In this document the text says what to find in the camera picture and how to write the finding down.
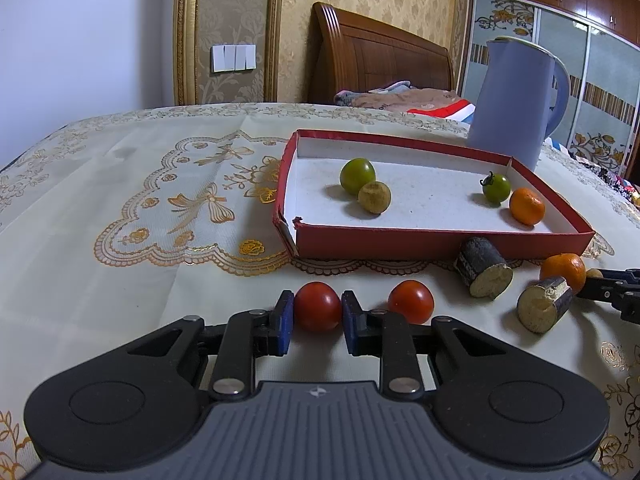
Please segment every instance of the wooden headboard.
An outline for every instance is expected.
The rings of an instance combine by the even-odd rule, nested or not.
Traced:
[[[366,16],[314,3],[322,45],[308,100],[333,104],[340,90],[366,92],[402,80],[418,88],[453,89],[449,51]]]

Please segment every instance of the green cherry tomato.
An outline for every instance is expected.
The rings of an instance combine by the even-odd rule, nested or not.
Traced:
[[[504,175],[489,172],[489,176],[480,181],[482,184],[482,192],[486,199],[493,203],[499,204],[508,199],[511,193],[511,184]]]
[[[340,172],[340,185],[352,195],[360,188],[376,179],[376,170],[366,158],[354,158],[347,162]]]

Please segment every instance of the metal screw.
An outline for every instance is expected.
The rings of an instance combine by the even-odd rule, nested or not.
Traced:
[[[225,377],[213,383],[213,391],[222,395],[236,395],[244,390],[244,383],[240,379]]]
[[[420,383],[411,377],[396,377],[389,381],[389,389],[396,394],[412,394],[420,389]]]

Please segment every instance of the tablecloth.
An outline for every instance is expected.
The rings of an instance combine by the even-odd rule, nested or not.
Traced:
[[[435,313],[461,319],[593,381],[611,409],[595,459],[617,478],[640,468],[640,327],[610,305],[575,300],[546,335],[514,312],[536,262],[511,262],[495,301],[471,298],[449,262],[292,260],[271,224],[286,140],[297,128],[372,132],[463,144],[454,121],[361,108],[223,104],[158,108],[70,124],[0,173],[0,478],[37,463],[22,426],[41,381],[185,314],[225,322],[271,308],[283,289],[322,280],[383,306],[407,276]],[[588,267],[639,266],[640,215],[597,176],[544,146],[536,173],[597,235]],[[426,386],[433,381],[421,360]],[[285,358],[258,379],[371,380],[378,360],[347,354],[336,331],[294,331]]]

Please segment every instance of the kettle handle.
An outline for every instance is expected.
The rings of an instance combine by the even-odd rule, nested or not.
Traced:
[[[554,75],[558,82],[558,95],[556,96],[556,106],[554,106],[551,116],[549,117],[549,121],[546,124],[545,139],[551,135],[558,127],[558,124],[560,124],[560,121],[564,116],[566,106],[569,102],[569,73],[566,71],[564,63],[562,63],[562,61],[560,61],[556,56],[554,56],[554,58],[556,59]]]

